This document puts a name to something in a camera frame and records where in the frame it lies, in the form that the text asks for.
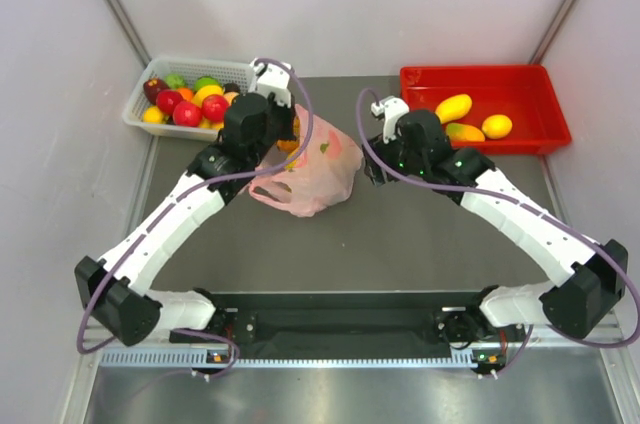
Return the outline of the yellow banana bunch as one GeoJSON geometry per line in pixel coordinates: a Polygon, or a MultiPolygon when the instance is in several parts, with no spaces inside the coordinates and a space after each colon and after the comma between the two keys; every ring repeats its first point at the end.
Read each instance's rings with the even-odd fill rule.
{"type": "Polygon", "coordinates": [[[298,165],[300,158],[293,159],[292,156],[298,152],[299,141],[298,140],[278,140],[276,143],[277,149],[286,155],[286,160],[289,163],[285,166],[287,171],[293,171],[298,165]]]}

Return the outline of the pink translucent plastic bag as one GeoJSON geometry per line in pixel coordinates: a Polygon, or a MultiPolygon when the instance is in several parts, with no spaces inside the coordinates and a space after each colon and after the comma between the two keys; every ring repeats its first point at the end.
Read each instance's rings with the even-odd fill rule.
{"type": "Polygon", "coordinates": [[[313,123],[311,141],[296,161],[282,171],[254,178],[247,191],[255,200],[296,217],[312,217],[351,196],[363,152],[347,134],[317,115],[295,106],[294,128],[305,138],[313,123]]]}

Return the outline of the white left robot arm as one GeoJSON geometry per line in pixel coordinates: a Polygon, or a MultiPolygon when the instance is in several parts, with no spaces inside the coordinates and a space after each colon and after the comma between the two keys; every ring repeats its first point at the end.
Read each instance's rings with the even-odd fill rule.
{"type": "Polygon", "coordinates": [[[151,285],[190,235],[249,184],[276,142],[294,137],[295,117],[294,104],[273,93],[238,95],[220,136],[196,154],[161,204],[120,244],[76,265],[84,309],[114,339],[134,346],[154,332],[182,328],[209,341],[224,334],[227,318],[205,291],[151,285]]]}

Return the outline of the dark fruit back in basket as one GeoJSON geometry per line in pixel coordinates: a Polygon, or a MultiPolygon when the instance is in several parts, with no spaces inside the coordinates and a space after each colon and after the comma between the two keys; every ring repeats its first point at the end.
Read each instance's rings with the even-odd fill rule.
{"type": "Polygon", "coordinates": [[[241,88],[238,84],[230,82],[223,85],[223,91],[225,94],[227,93],[240,93],[241,88]]]}

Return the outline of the dark red fruit in basket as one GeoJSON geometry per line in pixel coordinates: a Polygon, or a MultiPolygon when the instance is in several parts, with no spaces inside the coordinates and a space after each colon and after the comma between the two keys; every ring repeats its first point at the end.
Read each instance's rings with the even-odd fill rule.
{"type": "Polygon", "coordinates": [[[154,105],[156,103],[157,96],[160,92],[164,90],[170,90],[168,84],[159,78],[151,78],[146,80],[143,85],[143,93],[146,97],[147,101],[154,105]]]}

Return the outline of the orange peach in basket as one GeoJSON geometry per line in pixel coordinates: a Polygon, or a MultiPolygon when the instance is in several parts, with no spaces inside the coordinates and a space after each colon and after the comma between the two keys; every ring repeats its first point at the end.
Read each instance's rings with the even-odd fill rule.
{"type": "Polygon", "coordinates": [[[223,95],[229,105],[232,105],[234,100],[239,96],[238,92],[227,92],[223,95]]]}

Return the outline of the white perforated plastic basket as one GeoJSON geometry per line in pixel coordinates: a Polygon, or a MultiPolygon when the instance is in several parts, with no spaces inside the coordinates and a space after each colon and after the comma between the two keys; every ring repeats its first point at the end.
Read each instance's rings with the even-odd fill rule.
{"type": "Polygon", "coordinates": [[[248,64],[186,58],[152,60],[127,101],[122,119],[156,137],[213,141],[224,111],[255,83],[248,64]]]}

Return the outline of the green apple in basket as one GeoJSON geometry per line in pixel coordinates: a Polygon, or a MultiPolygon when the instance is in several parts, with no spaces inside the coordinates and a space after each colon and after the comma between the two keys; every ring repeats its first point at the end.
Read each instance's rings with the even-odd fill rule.
{"type": "Polygon", "coordinates": [[[220,83],[217,79],[212,76],[201,76],[194,83],[194,91],[199,92],[203,87],[207,86],[219,86],[220,83]]]}

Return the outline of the green lime in basket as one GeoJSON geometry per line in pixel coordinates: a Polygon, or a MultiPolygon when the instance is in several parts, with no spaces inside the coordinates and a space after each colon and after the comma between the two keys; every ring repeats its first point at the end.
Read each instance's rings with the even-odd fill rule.
{"type": "Polygon", "coordinates": [[[178,73],[169,73],[164,77],[164,81],[171,89],[180,89],[188,86],[186,79],[178,73]]]}

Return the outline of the red apple left in basket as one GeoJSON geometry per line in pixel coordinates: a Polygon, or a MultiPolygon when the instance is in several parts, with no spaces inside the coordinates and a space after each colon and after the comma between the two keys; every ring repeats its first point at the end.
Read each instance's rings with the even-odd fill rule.
{"type": "Polygon", "coordinates": [[[164,89],[160,91],[155,99],[155,105],[167,116],[172,116],[178,104],[183,101],[183,96],[176,90],[164,89]]]}

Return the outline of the orange green mango in tray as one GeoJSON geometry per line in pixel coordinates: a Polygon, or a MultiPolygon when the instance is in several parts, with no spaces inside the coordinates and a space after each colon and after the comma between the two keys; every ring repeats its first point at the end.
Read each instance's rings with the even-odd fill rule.
{"type": "Polygon", "coordinates": [[[477,127],[451,122],[445,126],[445,132],[451,141],[455,142],[484,142],[485,134],[477,127]]]}

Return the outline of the yellow lemon in basket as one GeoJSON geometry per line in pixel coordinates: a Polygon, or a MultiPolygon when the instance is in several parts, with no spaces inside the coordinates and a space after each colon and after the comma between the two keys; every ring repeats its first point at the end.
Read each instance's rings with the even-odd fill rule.
{"type": "Polygon", "coordinates": [[[166,115],[157,106],[149,106],[142,115],[142,121],[147,124],[164,124],[166,115]]]}

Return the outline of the yellow lemon in tray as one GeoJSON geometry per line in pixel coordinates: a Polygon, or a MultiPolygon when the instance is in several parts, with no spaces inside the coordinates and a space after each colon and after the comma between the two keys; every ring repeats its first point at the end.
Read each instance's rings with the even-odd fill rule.
{"type": "Polygon", "coordinates": [[[487,139],[498,140],[507,137],[513,129],[512,120],[504,114],[494,114],[487,117],[481,131],[487,139]]]}

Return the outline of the red plastic tray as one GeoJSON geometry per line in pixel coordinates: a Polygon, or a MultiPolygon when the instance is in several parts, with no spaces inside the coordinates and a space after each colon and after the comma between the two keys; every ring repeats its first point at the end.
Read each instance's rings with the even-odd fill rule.
{"type": "Polygon", "coordinates": [[[549,155],[572,140],[540,65],[407,66],[400,70],[400,86],[412,109],[435,110],[447,98],[469,95],[471,109],[460,122],[476,128],[492,115],[509,117],[509,135],[470,144],[487,155],[549,155]]]}

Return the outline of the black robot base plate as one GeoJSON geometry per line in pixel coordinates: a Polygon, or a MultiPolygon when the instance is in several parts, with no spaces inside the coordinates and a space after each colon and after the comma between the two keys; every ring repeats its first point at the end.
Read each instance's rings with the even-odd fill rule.
{"type": "Polygon", "coordinates": [[[226,293],[213,320],[172,343],[233,341],[244,359],[434,357],[454,343],[515,344],[524,329],[489,329],[472,292],[226,293]]]}

